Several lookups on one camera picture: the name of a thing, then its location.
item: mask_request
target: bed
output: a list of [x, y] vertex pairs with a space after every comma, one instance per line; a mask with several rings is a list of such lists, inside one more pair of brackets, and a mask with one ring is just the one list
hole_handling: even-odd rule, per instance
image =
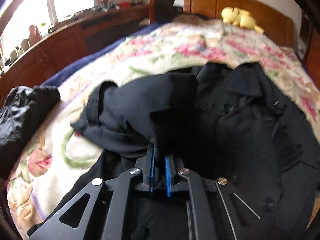
[[[154, 1], [150, 0], [151, 22]], [[266, 35], [224, 25], [219, 18], [226, 6], [251, 11]], [[255, 0], [184, 0], [183, 11], [186, 14], [173, 22], [153, 23], [144, 32], [71, 64], [44, 83], [59, 86], [61, 102], [26, 145], [6, 182], [10, 212], [23, 239], [99, 158], [102, 149], [69, 124], [79, 118], [94, 87], [106, 79], [121, 86], [142, 76], [208, 61], [233, 69], [259, 61], [266, 75], [305, 113], [320, 141], [320, 92], [290, 48], [291, 19]]]

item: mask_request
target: coat collar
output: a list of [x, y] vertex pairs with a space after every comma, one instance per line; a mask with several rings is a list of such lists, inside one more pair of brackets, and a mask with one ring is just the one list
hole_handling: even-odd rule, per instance
[[259, 72], [263, 71], [257, 63], [241, 64], [225, 79], [222, 89], [247, 97], [262, 97], [263, 90], [259, 81]]

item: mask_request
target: blue blanket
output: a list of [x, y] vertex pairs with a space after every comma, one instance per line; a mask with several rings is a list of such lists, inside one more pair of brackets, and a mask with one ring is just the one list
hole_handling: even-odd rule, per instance
[[[143, 35], [152, 32], [153, 30], [161, 27], [164, 25], [163, 23], [152, 23], [151, 25], [143, 28], [142, 30], [131, 34], [130, 36], [138, 36], [138, 35]], [[62, 70], [60, 70], [58, 73], [47, 79], [45, 82], [42, 83], [42, 85], [46, 86], [60, 86], [67, 78], [69, 78], [71, 75], [73, 75], [75, 72], [77, 72], [79, 69], [83, 68], [90, 62], [94, 61], [98, 57], [101, 57], [102, 55], [112, 51], [115, 49], [121, 42], [125, 41], [126, 37], [119, 39], [118, 41], [114, 42], [113, 44], [105, 47], [102, 50], [99, 50], [98, 52], [88, 55], [86, 57], [83, 57], [70, 65], [66, 66]]]

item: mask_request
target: black clothing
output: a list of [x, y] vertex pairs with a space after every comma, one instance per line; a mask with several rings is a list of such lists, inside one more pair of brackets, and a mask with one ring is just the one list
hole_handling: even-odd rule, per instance
[[[298, 239], [307, 227], [320, 181], [320, 146], [303, 112], [258, 63], [233, 71], [208, 63], [120, 88], [104, 82], [72, 126], [106, 150], [54, 212], [92, 179], [132, 168], [151, 142], [158, 162], [169, 153], [180, 155], [202, 177], [225, 177], [236, 185], [261, 216], [261, 223], [248, 226], [246, 239]], [[169, 234], [161, 228], [168, 207], [145, 201], [135, 215], [141, 221], [135, 230], [148, 229], [145, 239], [176, 239], [177, 232], [188, 239], [183, 208], [170, 213], [175, 230]], [[159, 216], [150, 225], [154, 212]]]
[[0, 177], [6, 180], [23, 148], [60, 101], [55, 87], [13, 88], [0, 109]]

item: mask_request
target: coat button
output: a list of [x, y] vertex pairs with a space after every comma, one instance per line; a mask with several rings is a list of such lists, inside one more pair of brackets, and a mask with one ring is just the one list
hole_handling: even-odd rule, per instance
[[262, 203], [262, 209], [264, 212], [272, 212], [274, 209], [275, 203], [273, 201], [273, 198], [267, 197], [265, 202]]

